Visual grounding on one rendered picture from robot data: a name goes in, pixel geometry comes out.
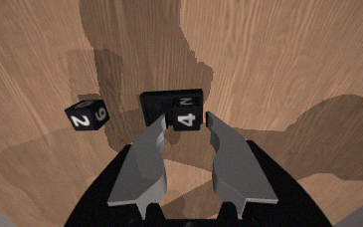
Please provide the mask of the black cube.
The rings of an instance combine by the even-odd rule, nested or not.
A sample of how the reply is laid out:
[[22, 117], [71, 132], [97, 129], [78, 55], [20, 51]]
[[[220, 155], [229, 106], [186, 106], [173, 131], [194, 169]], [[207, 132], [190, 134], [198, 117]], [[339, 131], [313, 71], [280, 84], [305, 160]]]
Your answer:
[[80, 101], [65, 113], [75, 131], [99, 130], [110, 119], [103, 100]]
[[171, 110], [174, 131], [201, 129], [201, 106], [198, 97], [174, 98]]

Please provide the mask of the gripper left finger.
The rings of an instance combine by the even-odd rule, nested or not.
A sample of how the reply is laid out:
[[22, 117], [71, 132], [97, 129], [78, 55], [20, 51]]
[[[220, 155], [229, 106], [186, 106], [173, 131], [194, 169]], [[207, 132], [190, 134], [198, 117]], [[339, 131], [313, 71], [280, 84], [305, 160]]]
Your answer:
[[160, 156], [166, 129], [164, 113], [127, 144], [90, 185], [64, 227], [123, 227], [145, 220], [147, 205], [159, 204], [167, 191]]

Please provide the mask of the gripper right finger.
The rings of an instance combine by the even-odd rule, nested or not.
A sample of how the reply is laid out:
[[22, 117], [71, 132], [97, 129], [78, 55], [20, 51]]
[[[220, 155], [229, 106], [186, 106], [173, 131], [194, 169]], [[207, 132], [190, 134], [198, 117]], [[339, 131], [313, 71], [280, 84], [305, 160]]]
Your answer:
[[238, 218], [265, 227], [333, 227], [299, 183], [252, 140], [205, 113], [213, 158], [213, 190], [233, 202]]

